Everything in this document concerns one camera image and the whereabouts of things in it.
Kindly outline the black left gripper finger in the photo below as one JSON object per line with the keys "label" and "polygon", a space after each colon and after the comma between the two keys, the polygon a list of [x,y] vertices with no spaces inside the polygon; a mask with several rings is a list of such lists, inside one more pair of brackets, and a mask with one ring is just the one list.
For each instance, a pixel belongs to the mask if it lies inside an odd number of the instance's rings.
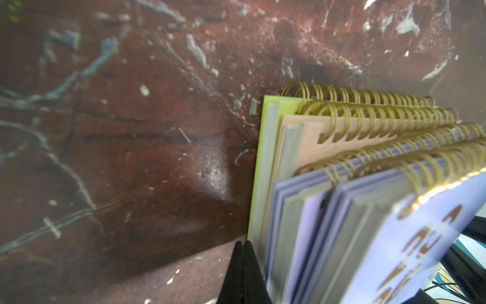
{"label": "black left gripper finger", "polygon": [[250,241],[235,244],[216,303],[272,303]]}

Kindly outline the purple calendar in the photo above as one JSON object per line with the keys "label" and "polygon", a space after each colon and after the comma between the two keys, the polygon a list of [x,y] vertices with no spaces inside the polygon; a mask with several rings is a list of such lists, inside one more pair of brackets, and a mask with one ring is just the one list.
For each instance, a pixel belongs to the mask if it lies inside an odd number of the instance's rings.
{"label": "purple calendar", "polygon": [[485,139],[485,133],[477,124],[440,126],[310,163],[300,168],[295,177],[277,183],[272,194],[264,266],[264,279],[273,303],[294,303],[292,299],[332,191],[351,177],[359,162],[372,162],[381,151],[404,145],[418,151],[425,148],[427,141],[441,147],[479,138]]}
{"label": "purple calendar", "polygon": [[485,204],[485,139],[359,162],[332,191],[294,303],[402,303]]}

